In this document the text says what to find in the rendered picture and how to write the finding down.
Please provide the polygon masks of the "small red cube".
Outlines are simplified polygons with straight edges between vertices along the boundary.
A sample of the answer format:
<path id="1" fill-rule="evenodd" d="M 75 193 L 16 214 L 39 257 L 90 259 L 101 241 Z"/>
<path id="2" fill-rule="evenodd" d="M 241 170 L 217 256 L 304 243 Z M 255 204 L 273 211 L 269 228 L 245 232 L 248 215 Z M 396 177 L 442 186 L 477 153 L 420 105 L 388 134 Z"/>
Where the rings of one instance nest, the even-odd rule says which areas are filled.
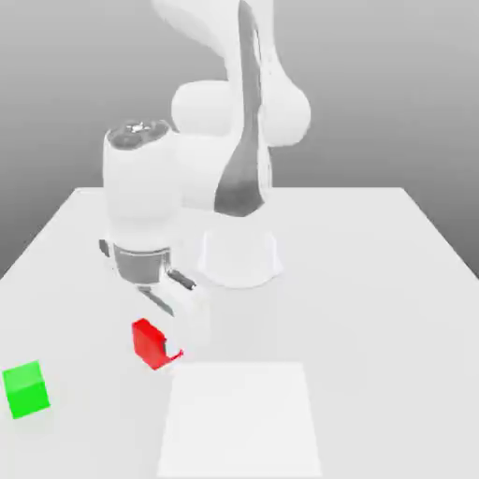
<path id="1" fill-rule="evenodd" d="M 159 370 L 184 355 L 180 349 L 171 356 L 167 352 L 167 337 L 146 318 L 132 324 L 135 353 L 152 369 Z"/>

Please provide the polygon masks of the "small green cube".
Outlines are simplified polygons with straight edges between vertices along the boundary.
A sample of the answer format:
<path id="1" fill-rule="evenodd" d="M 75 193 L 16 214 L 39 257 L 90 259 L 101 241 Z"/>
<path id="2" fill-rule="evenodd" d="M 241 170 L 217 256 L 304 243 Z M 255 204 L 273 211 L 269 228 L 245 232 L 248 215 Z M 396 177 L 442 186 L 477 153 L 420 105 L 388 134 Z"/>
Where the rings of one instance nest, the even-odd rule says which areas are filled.
<path id="1" fill-rule="evenodd" d="M 2 378 L 8 406 L 14 419 L 48 409 L 51 406 L 37 360 L 3 370 Z"/>

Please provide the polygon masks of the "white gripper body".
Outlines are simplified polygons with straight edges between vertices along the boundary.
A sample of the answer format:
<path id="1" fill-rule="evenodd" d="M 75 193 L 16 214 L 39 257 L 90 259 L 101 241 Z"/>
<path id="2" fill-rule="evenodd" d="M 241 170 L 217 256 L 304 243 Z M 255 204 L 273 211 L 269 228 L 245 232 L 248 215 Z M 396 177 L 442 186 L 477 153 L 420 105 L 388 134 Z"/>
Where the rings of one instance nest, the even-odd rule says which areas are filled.
<path id="1" fill-rule="evenodd" d="M 210 299 L 200 285 L 190 287 L 172 279 L 138 285 L 137 289 L 172 317 L 171 337 L 177 342 L 208 342 Z"/>

